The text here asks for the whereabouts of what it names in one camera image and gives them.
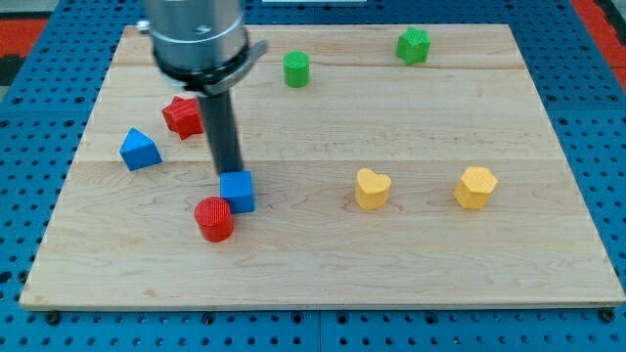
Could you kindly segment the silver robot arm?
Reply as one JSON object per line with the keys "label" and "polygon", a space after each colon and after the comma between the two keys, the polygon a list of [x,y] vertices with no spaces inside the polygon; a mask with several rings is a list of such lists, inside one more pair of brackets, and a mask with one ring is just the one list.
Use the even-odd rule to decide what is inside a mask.
{"label": "silver robot arm", "polygon": [[216,96],[268,51],[249,41],[241,0],[143,0],[160,70],[189,91]]}

